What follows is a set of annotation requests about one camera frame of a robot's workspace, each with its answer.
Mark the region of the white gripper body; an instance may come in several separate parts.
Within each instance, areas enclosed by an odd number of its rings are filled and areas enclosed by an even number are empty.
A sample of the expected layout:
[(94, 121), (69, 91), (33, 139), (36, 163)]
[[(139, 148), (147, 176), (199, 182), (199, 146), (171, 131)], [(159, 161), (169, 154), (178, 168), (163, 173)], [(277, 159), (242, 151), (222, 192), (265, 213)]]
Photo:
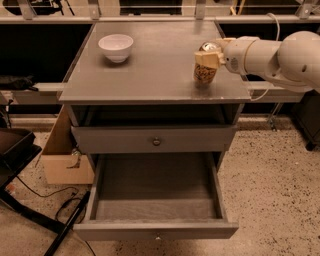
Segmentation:
[(258, 37), (243, 36), (231, 40), (223, 50), (226, 68), (231, 73), (246, 75), (245, 57), (249, 47), (258, 40)]

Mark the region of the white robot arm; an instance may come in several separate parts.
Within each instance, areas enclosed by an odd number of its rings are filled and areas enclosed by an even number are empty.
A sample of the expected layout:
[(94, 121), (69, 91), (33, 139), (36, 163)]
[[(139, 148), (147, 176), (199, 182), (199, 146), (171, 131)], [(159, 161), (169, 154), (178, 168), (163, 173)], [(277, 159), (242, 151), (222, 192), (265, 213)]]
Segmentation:
[(193, 78), (209, 85), (221, 66), (239, 75), (255, 75), (294, 92), (320, 92), (320, 36), (310, 31), (282, 41), (242, 36), (204, 42), (194, 53)]

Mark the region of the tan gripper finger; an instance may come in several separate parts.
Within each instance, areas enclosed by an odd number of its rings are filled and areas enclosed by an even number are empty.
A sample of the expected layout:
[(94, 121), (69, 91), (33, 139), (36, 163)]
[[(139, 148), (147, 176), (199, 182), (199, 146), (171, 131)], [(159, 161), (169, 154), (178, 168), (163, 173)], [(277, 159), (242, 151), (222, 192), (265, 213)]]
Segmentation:
[(214, 40), (214, 43), (218, 45), (221, 48), (226, 47), (231, 41), (233, 41), (232, 37), (227, 37), (227, 38), (217, 38)]
[(224, 55), (221, 52), (197, 51), (194, 55), (197, 64), (208, 68), (219, 69), (225, 64)]

